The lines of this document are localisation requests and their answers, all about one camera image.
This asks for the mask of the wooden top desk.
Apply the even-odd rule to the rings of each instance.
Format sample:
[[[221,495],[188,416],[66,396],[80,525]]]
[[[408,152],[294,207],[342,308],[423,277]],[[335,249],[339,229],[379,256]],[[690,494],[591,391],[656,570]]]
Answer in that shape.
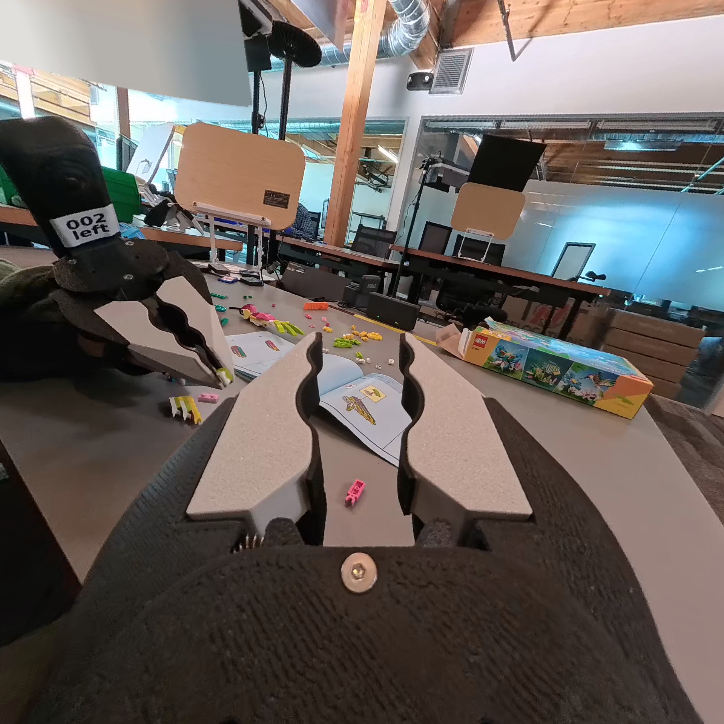
[[[329,268],[355,278],[364,275],[384,275],[387,272],[397,271],[399,267],[397,261],[289,236],[281,237],[278,257],[281,261]]]
[[[413,276],[419,280],[421,286],[428,279],[474,279],[497,293],[501,301],[514,298],[543,303],[554,308],[564,308],[570,299],[583,303],[605,298],[610,294],[607,287],[568,282],[533,272],[441,256],[412,248],[408,250],[407,267],[403,276]]]

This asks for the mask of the wall vent grille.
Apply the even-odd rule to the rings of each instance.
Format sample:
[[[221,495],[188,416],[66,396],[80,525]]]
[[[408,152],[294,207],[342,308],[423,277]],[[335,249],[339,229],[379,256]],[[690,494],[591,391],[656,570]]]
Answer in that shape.
[[[462,95],[473,55],[472,46],[440,50],[429,95]]]

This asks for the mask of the black disc floor lamp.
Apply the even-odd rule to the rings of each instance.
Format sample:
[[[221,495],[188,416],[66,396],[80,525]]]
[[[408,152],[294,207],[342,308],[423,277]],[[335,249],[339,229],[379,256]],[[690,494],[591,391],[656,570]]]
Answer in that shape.
[[[270,54],[283,61],[278,139],[285,140],[293,65],[317,67],[321,62],[321,47],[303,30],[278,20],[272,22],[267,43]]]

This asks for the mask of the green storage bin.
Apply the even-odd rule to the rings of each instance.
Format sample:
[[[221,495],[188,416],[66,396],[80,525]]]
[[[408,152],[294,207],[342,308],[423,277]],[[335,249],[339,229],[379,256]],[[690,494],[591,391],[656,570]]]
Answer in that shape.
[[[133,216],[141,211],[140,193],[135,176],[109,167],[101,167],[101,170],[117,219],[131,224]]]

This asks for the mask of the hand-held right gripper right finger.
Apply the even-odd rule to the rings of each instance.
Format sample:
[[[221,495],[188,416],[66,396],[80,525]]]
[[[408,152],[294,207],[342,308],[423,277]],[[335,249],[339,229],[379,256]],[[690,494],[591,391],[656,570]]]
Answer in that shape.
[[[529,520],[533,511],[485,396],[411,333],[400,337],[397,496],[404,515],[428,523]]]

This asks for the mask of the black flag panel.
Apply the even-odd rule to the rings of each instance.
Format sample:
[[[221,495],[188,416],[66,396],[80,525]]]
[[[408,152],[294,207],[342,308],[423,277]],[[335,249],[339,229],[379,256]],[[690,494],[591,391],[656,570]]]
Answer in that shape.
[[[522,193],[546,148],[546,143],[485,134],[468,182]]]

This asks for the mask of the lego instruction booklet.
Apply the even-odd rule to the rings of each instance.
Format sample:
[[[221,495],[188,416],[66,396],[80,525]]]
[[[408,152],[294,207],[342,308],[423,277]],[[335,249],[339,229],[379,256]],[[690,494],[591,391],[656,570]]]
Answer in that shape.
[[[237,376],[250,381],[269,370],[294,344],[269,331],[226,337]],[[322,410],[331,414],[367,448],[398,466],[401,440],[411,417],[402,404],[403,385],[346,357],[323,352],[318,388]]]

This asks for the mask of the black equipment case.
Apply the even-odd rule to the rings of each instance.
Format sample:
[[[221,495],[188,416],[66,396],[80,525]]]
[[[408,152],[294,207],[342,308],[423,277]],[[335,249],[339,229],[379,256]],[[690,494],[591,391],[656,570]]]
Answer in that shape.
[[[349,285],[344,276],[289,262],[277,286],[310,301],[339,302]]]

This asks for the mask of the black light stand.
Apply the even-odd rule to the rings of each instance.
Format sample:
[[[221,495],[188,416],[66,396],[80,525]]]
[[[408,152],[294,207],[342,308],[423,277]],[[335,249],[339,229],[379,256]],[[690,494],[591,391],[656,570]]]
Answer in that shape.
[[[264,70],[271,69],[271,56],[268,50],[266,35],[262,32],[262,24],[258,17],[241,1],[238,2],[240,20],[244,33],[244,48],[247,60],[247,68],[253,75],[252,86],[252,112],[250,117],[251,133],[258,135],[264,126],[264,115],[259,112],[261,74]],[[256,265],[259,269],[259,276],[263,277],[261,268],[264,263],[264,229],[256,227],[253,232],[256,238]],[[248,227],[247,232],[247,264],[250,264],[252,230]]]

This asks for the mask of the scattered small lego pieces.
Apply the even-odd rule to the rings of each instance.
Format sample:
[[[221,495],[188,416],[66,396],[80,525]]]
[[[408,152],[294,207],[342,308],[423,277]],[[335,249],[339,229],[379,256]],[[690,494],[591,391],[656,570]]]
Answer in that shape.
[[[396,331],[385,330],[354,313],[340,311],[331,303],[326,311],[304,311],[309,300],[273,286],[245,287],[244,285],[217,285],[212,290],[216,307],[226,336],[257,331],[269,331],[294,345],[319,333],[323,352],[346,357],[364,367],[364,374],[396,368],[400,360],[400,340]],[[243,319],[238,308],[254,304],[258,311],[272,314],[278,320],[289,321],[301,328],[303,337],[280,334],[275,327],[257,327]]]

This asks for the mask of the silver air duct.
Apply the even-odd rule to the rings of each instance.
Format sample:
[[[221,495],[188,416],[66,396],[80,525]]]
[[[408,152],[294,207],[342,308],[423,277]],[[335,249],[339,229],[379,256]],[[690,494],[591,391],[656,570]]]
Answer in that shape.
[[[389,1],[396,20],[387,25],[379,36],[376,59],[404,57],[417,50],[429,32],[431,21],[428,1]],[[350,60],[352,41],[345,41],[342,48],[333,43],[321,46],[321,67],[347,65]]]

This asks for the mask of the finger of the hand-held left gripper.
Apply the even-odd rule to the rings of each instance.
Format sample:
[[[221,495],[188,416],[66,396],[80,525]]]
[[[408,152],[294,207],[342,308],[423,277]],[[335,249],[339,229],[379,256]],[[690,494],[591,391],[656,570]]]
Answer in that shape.
[[[140,301],[113,301],[95,310],[106,325],[127,342],[131,356],[142,366],[200,385],[224,388],[224,335],[212,307],[198,316],[201,345],[185,346],[176,334],[160,328],[152,311]]]
[[[165,280],[156,292],[158,314],[180,344],[194,352],[215,374],[226,367],[233,373],[232,352],[212,302],[184,276]]]

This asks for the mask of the pink lego bird assembly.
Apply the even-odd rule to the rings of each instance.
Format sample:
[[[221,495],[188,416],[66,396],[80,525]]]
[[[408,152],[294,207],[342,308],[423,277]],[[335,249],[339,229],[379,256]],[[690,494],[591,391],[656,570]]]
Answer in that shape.
[[[267,328],[272,325],[280,333],[287,333],[287,328],[284,322],[278,320],[270,313],[258,311],[254,304],[245,304],[244,306],[238,308],[238,310],[244,320],[251,322],[257,327]]]

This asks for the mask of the black charger cradle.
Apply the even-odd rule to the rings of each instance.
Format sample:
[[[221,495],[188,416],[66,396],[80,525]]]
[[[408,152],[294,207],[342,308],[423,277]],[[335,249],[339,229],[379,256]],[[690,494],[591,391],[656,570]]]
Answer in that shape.
[[[378,275],[364,275],[357,282],[351,282],[342,292],[342,304],[366,311],[371,294],[384,289],[384,279]]]

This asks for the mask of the black framed whiteboard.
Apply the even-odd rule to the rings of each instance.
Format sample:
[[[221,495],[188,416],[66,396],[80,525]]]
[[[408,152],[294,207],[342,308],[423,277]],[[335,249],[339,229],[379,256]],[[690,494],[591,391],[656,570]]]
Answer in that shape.
[[[566,242],[551,273],[552,278],[568,282],[577,282],[584,276],[595,249],[595,244],[589,242]]]

